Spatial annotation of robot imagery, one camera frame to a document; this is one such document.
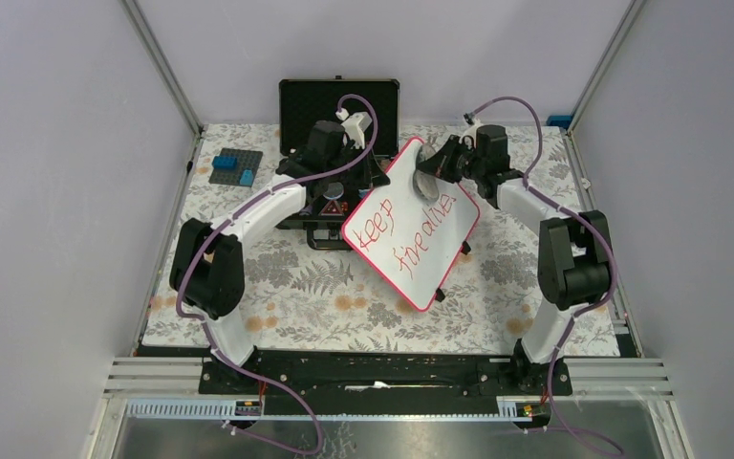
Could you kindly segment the pink framed whiteboard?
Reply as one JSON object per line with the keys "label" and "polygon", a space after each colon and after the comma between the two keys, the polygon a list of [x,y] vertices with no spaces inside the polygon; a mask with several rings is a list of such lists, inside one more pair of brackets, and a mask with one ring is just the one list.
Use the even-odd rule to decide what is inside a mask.
{"label": "pink framed whiteboard", "polygon": [[416,310],[439,299],[480,208],[457,184],[438,186],[434,201],[413,187],[416,157],[425,146],[413,137],[386,170],[388,186],[372,189],[341,227],[348,245]]}

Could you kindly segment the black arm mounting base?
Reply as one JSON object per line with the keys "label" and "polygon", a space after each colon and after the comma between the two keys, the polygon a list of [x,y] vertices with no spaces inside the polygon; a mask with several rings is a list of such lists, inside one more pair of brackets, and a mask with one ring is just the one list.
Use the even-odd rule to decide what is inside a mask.
{"label": "black arm mounting base", "polygon": [[493,415],[498,398],[573,393],[567,365],[516,356],[255,350],[235,371],[203,362],[202,395],[251,396],[268,415]]}

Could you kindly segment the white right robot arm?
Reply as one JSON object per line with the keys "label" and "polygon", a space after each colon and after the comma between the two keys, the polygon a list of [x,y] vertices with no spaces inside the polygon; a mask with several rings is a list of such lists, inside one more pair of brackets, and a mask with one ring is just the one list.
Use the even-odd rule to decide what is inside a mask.
{"label": "white right robot arm", "polygon": [[538,190],[527,172],[515,169],[507,130],[478,125],[452,135],[440,149],[424,145],[412,183],[433,199],[441,184],[470,180],[479,196],[505,211],[538,237],[537,282],[542,293],[531,328],[518,340],[511,384],[532,394],[548,380],[545,364],[558,361],[577,319],[606,302],[616,284],[616,265],[606,216],[574,212]]}

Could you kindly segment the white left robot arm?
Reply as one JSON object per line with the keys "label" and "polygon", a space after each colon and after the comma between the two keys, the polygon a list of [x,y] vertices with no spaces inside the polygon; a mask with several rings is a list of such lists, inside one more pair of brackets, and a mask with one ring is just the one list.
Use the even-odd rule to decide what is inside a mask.
{"label": "white left robot arm", "polygon": [[211,353],[225,363],[222,381],[234,392],[250,391],[259,371],[248,361],[254,345],[239,310],[248,250],[363,165],[377,136],[364,112],[345,121],[318,121],[306,143],[283,158],[268,183],[228,216],[211,222],[192,218],[181,226],[169,275],[177,313],[200,322]]}

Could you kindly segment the black open carrying case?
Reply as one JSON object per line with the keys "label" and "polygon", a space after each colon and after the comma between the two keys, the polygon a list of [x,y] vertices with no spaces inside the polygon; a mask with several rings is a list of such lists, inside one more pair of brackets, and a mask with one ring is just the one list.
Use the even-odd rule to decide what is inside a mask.
{"label": "black open carrying case", "polygon": [[[280,153],[276,171],[306,178],[304,207],[278,224],[281,230],[302,230],[313,250],[346,251],[341,227],[365,197],[326,197],[325,179],[357,164],[372,152],[385,172],[398,152],[400,83],[386,79],[283,79],[279,85]],[[367,112],[372,124],[362,154],[348,164],[325,170],[325,149],[348,142],[336,113]]]}

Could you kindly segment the blue corner block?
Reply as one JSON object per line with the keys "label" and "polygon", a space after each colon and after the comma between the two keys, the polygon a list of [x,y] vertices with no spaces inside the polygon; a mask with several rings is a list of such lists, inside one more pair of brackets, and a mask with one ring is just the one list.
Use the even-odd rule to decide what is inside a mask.
{"label": "blue corner block", "polygon": [[546,126],[569,130],[573,122],[573,115],[550,115],[546,119]]}

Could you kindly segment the small blue lego brick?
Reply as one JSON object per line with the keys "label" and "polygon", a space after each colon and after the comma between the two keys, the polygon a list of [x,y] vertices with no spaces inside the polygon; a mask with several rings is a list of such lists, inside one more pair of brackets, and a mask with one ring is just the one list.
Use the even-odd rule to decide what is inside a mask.
{"label": "small blue lego brick", "polygon": [[254,172],[251,169],[244,169],[238,179],[238,186],[251,187],[254,182]]}

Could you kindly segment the grey lego baseplate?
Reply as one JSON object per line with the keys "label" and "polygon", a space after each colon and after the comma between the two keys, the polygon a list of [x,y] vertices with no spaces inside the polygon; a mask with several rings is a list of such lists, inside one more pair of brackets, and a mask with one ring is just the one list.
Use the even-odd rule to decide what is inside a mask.
{"label": "grey lego baseplate", "polygon": [[212,185],[252,187],[263,156],[258,150],[223,148],[212,158],[208,181]]}

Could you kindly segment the floral patterned table mat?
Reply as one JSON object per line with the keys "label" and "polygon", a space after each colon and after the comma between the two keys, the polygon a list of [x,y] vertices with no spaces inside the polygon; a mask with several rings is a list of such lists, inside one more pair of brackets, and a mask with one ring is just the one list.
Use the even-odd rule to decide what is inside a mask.
{"label": "floral patterned table mat", "polygon": [[[543,128],[544,150],[530,182],[563,206],[580,210],[563,135]],[[194,163],[176,225],[189,218],[222,217],[264,185],[276,168],[275,124],[210,124]],[[211,160],[223,148],[264,153],[254,187],[209,182]],[[239,311],[260,348],[400,351],[503,355],[535,324],[537,236],[509,213],[477,199],[481,218],[443,284],[445,299],[417,312],[352,251],[315,251],[304,231],[270,231],[248,253],[246,290]],[[178,316],[168,283],[176,248],[170,244],[162,280],[153,293],[139,355],[196,355],[207,341],[197,320]],[[574,325],[568,356],[619,357],[611,315],[600,307]]]}

